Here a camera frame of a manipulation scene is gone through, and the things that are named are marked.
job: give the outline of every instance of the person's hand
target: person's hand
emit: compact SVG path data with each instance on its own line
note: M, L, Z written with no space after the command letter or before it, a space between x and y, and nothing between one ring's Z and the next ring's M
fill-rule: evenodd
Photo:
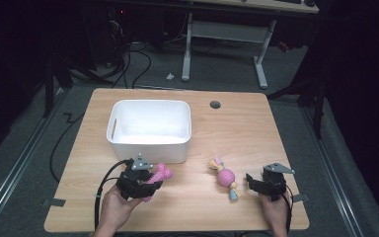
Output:
M283 197L278 200L271 201L269 196L258 194L263 205L263 211L269 228L274 237L288 236L286 223L287 223L287 203Z
M95 231L94 237L112 237L140 203L140 198L127 201L121 196L118 187L113 186L104 195L100 224Z

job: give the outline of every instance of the toy figure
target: toy figure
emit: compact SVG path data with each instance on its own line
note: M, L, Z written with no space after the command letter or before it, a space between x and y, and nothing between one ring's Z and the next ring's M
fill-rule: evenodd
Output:
M159 181L164 181L171 179L173 176L173 171L168 169L165 164L159 163L156 166L156 173L147 181L146 184L154 184ZM152 197L144 197L143 201L148 202Z
M240 194L236 191L238 184L235 182L235 174L231 170L224 168L224 163L218 157L208 162L208 168L217 170L218 183L229 188L230 199L236 200Z

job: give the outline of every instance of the pink ball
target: pink ball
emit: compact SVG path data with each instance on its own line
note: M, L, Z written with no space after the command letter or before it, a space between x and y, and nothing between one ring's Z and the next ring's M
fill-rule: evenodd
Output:
M224 169L218 173L218 183L221 186L229 187L233 182L235 182L235 174L231 170Z

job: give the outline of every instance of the gray carpet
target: gray carpet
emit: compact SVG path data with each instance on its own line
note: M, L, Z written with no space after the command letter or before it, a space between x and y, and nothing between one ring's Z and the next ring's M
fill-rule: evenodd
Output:
M269 88L259 88L255 68L251 58L216 53L195 52L192 58L191 78L181 81L183 49L165 47L163 50L137 44L134 49L143 48L151 58L149 70L136 82L136 87L163 87L205 91L262 92L270 94L288 86L307 48L294 49L288 53L271 47L265 56L264 69ZM137 52L131 54L131 63L126 73L127 84L148 65L148 59ZM175 79L167 80L169 73ZM121 80L118 87L124 87ZM43 229L48 206L43 206L46 198L52 198L57 183L49 170L52 149L69 126L66 122L70 114L76 119L85 112L90 96L95 88L103 87L95 83L75 80L74 87L66 94L47 129L35 149L31 162L22 179L13 190L8 202L0 213L0 236L89 236L89 233L52 234ZM290 236L350 236L341 216L334 194L331 191L320 152L316 146L310 124L302 109L297 107L295 97L284 96L270 101L283 145L286 149L301 193L308 194L305 202L310 219L310 227L304 231L291 231ZM0 186L22 153L30 136L41 121L44 93L40 90L34 102L13 124L11 133L0 147ZM53 157L54 173L57 177L72 148L80 122L74 124L56 147ZM345 193L351 200L351 207L359 221L363 236L379 236L379 209L371 192L365 185L353 163L347 147L338 130L328 103L322 123L322 142L339 175ZM236 236L239 233L220 233L222 236ZM266 236L264 233L250 233L248 236Z

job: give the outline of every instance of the table top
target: table top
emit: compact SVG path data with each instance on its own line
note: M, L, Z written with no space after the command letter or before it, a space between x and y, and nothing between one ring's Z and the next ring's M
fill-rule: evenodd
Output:
M169 164L174 177L149 202L134 209L119 231L236 231L268 229L258 194L249 190L246 173L261 179L264 165L290 167L272 112L264 94L165 90L97 89L68 158L44 228L49 232L94 230L95 193L104 175L118 159L106 133L114 104L120 100L181 100L189 104L192 136L189 155L181 164ZM210 107L211 101L221 104ZM229 189L217 182L207 167L219 156L234 172L241 196L229 199ZM118 177L123 166L111 177ZM284 175L298 194L293 175ZM103 194L115 181L108 181ZM306 229L309 220L302 202L293 206L291 229Z
M211 3L211 4L221 4L221 5L230 5L236 7L250 7L250 8L260 8L276 11L286 11L286 12L295 12L295 13L319 13L319 8L317 6L309 7L304 3L304 0L301 4L296 3L287 3L282 1L275 0L247 0L242 2L241 0L191 0L192 2L198 3Z

